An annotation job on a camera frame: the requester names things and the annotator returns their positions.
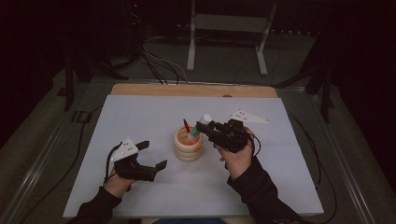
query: white stand leg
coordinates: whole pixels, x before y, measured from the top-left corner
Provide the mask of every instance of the white stand leg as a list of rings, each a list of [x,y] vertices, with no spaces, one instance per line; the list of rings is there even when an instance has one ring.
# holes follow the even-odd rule
[[[267,76],[268,75],[267,65],[265,65],[264,55],[262,54],[262,51],[260,51],[259,46],[256,46],[256,54],[257,54],[257,62],[260,68],[260,74],[262,76]]]
[[[265,65],[264,55],[262,54],[262,51],[264,50],[265,42],[267,41],[268,35],[270,34],[271,31],[271,25],[275,15],[275,11],[276,11],[276,5],[273,5],[271,14],[268,17],[268,22],[265,26],[264,31],[262,32],[262,42],[260,43],[259,46],[256,46],[257,62],[259,64],[260,74],[262,76],[268,75],[268,70],[267,70],[267,66]]]
[[[194,70],[195,62],[195,0],[191,0],[191,30],[190,30],[190,49],[187,59],[187,71]]]

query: pen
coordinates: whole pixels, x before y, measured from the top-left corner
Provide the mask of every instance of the pen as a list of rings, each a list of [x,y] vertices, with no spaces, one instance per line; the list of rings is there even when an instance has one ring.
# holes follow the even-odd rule
[[[189,124],[187,123],[187,121],[185,119],[183,119],[183,121],[184,121],[184,127],[186,127],[186,131],[187,131],[187,133],[189,133],[190,132],[190,126],[189,126]]]

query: cup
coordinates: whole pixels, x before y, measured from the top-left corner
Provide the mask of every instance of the cup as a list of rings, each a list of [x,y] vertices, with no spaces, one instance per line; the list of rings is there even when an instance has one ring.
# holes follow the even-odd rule
[[[204,135],[199,133],[196,138],[190,140],[184,126],[178,128],[174,136],[175,155],[181,161],[195,161],[203,151]]]

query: cable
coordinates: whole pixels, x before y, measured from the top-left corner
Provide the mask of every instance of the cable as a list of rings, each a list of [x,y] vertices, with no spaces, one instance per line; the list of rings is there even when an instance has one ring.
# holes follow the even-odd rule
[[[167,37],[168,36],[166,36],[166,35],[158,35],[158,36],[152,37],[151,39],[145,40],[145,42],[151,42],[151,41],[156,40],[156,39],[162,39],[162,38],[167,38]]]
[[[316,189],[318,189],[318,187],[320,186],[321,183],[321,169],[320,169],[320,159],[318,156],[318,150],[317,147],[315,146],[314,140],[312,139],[311,135],[308,133],[308,131],[304,128],[303,124],[297,119],[297,117],[295,115],[293,115],[289,110],[286,110],[288,112],[289,117],[291,117],[299,126],[300,128],[303,130],[306,138],[308,139],[308,143],[311,146],[314,154],[315,154],[315,158],[317,160],[317,164],[318,164],[318,183],[316,184]]]
[[[163,81],[162,81],[163,76],[158,73],[157,69],[154,66],[151,65],[151,63],[149,62],[149,59],[146,57],[146,55],[142,54],[142,57],[143,57],[143,59],[146,60],[148,68],[151,70],[151,73],[160,81],[161,84],[163,84]]]
[[[163,67],[164,69],[169,70],[170,72],[172,72],[173,74],[175,74],[175,75],[177,76],[177,84],[178,84],[180,78],[184,79],[184,77],[181,77],[181,76],[177,73],[177,71],[175,70],[175,68],[174,68],[173,66],[171,66],[169,63],[165,63],[165,64],[167,65],[167,66],[165,66],[165,65],[163,65],[163,64],[160,64],[160,63],[157,63],[157,62],[151,60],[150,58],[147,58],[147,59],[148,59],[149,61],[151,61],[152,63],[156,63],[156,64],[158,64],[159,66]]]
[[[102,107],[102,105],[96,107],[93,111],[90,112],[91,116],[96,110],[100,109]],[[58,182],[56,182],[56,184],[46,193],[44,194],[43,197],[41,197],[40,200],[38,200],[30,209],[29,211],[26,213],[26,215],[23,216],[23,218],[20,221],[20,224],[22,224],[23,222],[26,221],[26,219],[35,211],[35,209],[62,183],[62,181],[64,181],[64,179],[66,178],[66,176],[70,173],[70,171],[73,169],[73,167],[75,166],[79,154],[81,152],[81,145],[82,145],[82,135],[84,133],[84,128],[85,128],[85,124],[87,124],[87,122],[84,122],[81,126],[81,130],[79,133],[79,139],[78,139],[78,150],[77,150],[77,155],[76,157],[73,159],[72,164],[70,165],[69,169],[66,171],[66,173],[64,173],[64,175],[58,180]]]
[[[164,59],[161,59],[161,58],[158,58],[158,57],[154,56],[153,54],[151,54],[150,52],[147,51],[147,49],[146,49],[146,47],[145,47],[144,45],[143,45],[143,50],[144,50],[150,57],[152,57],[152,58],[154,58],[154,59],[156,59],[156,60],[159,60],[159,61],[162,61],[162,62],[165,62],[165,63],[170,63],[170,64],[172,64],[172,65],[178,67],[178,68],[183,72],[183,77],[184,77],[186,83],[187,83],[187,84],[190,84],[189,81],[187,80],[186,72],[184,71],[184,69],[183,69],[180,65],[178,65],[178,64],[176,64],[176,63],[172,63],[172,62],[166,61],[166,60],[164,60]]]
[[[121,144],[122,144],[122,143],[120,143],[119,145],[113,147],[113,148],[110,150],[110,152],[108,153],[107,160],[106,160],[105,181],[103,182],[103,187],[104,187],[105,184],[107,183],[107,180],[117,173],[117,172],[116,172],[116,173],[114,173],[113,175],[108,176],[108,168],[110,167],[111,155],[113,155],[114,151],[116,151],[116,150],[120,147]]]
[[[321,170],[323,170],[323,173],[326,175],[326,178],[329,180],[330,187],[332,188],[332,195],[334,196],[334,209],[333,209],[333,211],[332,211],[332,215],[331,215],[326,221],[321,222],[320,224],[329,223],[329,222],[335,217],[335,214],[336,214],[337,209],[338,209],[337,195],[336,195],[336,193],[335,193],[334,185],[333,185],[332,181],[330,180],[330,177],[329,177],[328,173],[326,172],[326,170],[325,170],[323,164],[321,163],[321,161],[320,161],[320,159],[319,159],[318,150],[317,150],[317,148],[316,148],[316,146],[315,146],[315,142],[314,142],[314,140],[312,139],[311,135],[306,131],[306,129],[303,127],[302,123],[297,119],[297,117],[296,117],[295,115],[293,115],[289,110],[287,110],[287,112],[288,112],[288,115],[289,115],[289,116],[300,126],[300,128],[303,130],[305,136],[306,136],[307,139],[308,139],[308,142],[309,142],[309,144],[310,144],[312,150],[314,151],[314,154],[315,154],[315,157],[316,157],[317,163],[318,163],[318,172],[319,172],[319,178],[318,178],[318,183],[317,183],[317,189],[318,189],[318,187],[319,187],[319,185],[320,185],[320,181],[321,181]]]
[[[244,62],[238,69],[235,71],[235,78],[233,79],[233,84],[236,85],[236,80],[238,79],[239,72],[244,68],[248,63],[252,62],[252,60],[256,57],[256,55],[253,55],[250,57],[246,62]]]
[[[251,133],[246,133],[247,134],[247,138],[248,138],[248,140],[250,141],[250,143],[251,143],[251,149],[253,149],[253,154],[254,154],[254,151],[256,150],[256,146],[254,145],[254,140],[253,140],[253,138],[251,137],[251,136],[254,136],[253,134],[251,134]]]
[[[262,150],[262,143],[260,142],[259,138],[257,138],[255,135],[253,135],[253,137],[257,140],[257,142],[259,143],[259,150],[257,150],[256,154],[254,154],[254,156],[257,156],[259,154],[259,152]]]
[[[274,66],[274,69],[273,69],[273,72],[272,72],[272,75],[271,75],[271,80],[270,80],[270,87],[272,86],[272,82],[273,82],[273,79],[274,79],[274,76],[275,76],[275,70],[277,69],[277,67],[279,66],[279,63],[280,63],[280,59],[281,59],[281,50],[280,50],[280,44],[282,43],[282,41],[283,41],[283,36],[284,36],[284,33],[282,33],[281,35],[280,35],[280,38],[279,38],[279,41],[278,41],[278,44],[277,44],[277,48],[278,48],[278,56],[277,56],[277,60],[276,60],[276,63],[275,63],[275,66]]]

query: floor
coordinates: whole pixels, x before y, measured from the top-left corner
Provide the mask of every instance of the floor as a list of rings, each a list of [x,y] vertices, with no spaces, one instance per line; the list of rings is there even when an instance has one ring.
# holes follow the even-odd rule
[[[168,39],[151,35],[145,48],[151,55],[177,64],[175,70],[190,84],[272,86],[298,73],[315,42],[308,35],[271,33],[264,48],[269,75],[263,77],[255,59],[254,40],[249,36],[198,38],[193,72],[185,69],[187,37]],[[161,63],[147,52],[145,55]],[[166,77],[163,82],[176,83],[174,72],[155,66]],[[120,82],[100,71],[92,69],[92,72],[94,78],[90,83],[76,81],[76,98],[69,112],[64,112],[65,99],[57,96],[64,87],[64,71],[58,74],[53,80],[54,88],[0,151],[1,223],[67,222],[62,218],[64,207],[100,110],[95,110],[91,121],[85,124],[75,122],[73,116],[76,111],[93,111],[102,105],[112,86]],[[143,59],[120,74],[129,78],[122,82],[159,83]],[[332,86],[330,124],[327,124],[319,114],[319,95],[304,92],[307,80],[276,90],[292,114],[290,122],[312,178],[320,182],[318,196],[325,213],[306,219],[314,223],[394,223],[395,194],[337,87]],[[321,172],[305,131],[315,143]],[[128,220],[114,218],[111,223],[128,223]]]

